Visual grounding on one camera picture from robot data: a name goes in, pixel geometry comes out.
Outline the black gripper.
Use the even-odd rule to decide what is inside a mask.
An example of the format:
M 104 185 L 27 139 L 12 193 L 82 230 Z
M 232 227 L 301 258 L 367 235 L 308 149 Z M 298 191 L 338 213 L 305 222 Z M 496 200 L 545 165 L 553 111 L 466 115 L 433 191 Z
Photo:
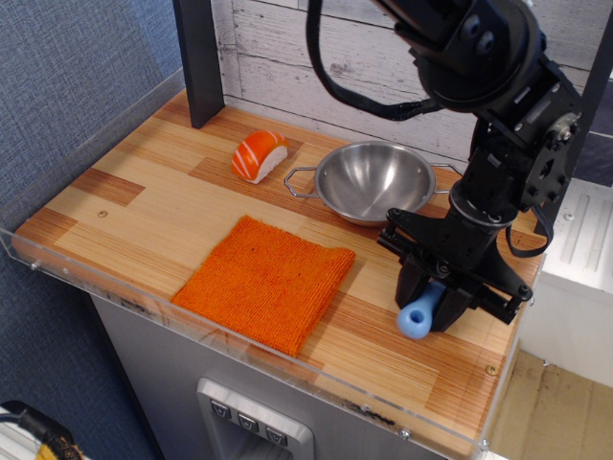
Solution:
M 399 256 L 396 302 L 403 309 L 434 281 L 444 285 L 431 332 L 445 332 L 467 309 L 481 309 L 510 324 L 533 292 L 504 260 L 497 246 L 517 211 L 491 216 L 452 198 L 444 218 L 392 208 L 378 243 Z

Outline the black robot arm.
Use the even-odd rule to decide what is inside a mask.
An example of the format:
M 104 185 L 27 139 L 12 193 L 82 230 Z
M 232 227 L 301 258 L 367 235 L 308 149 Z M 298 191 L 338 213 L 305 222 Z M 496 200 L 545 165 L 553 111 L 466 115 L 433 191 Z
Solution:
M 546 56 L 522 1 L 386 1 L 420 82 L 439 106 L 475 115 L 469 163 L 443 218 L 388 211 L 379 241 L 400 258 L 398 324 L 411 337 L 447 330 L 468 309 L 510 323 L 530 285 L 498 250 L 521 213 L 546 234 L 579 130 L 580 97 Z

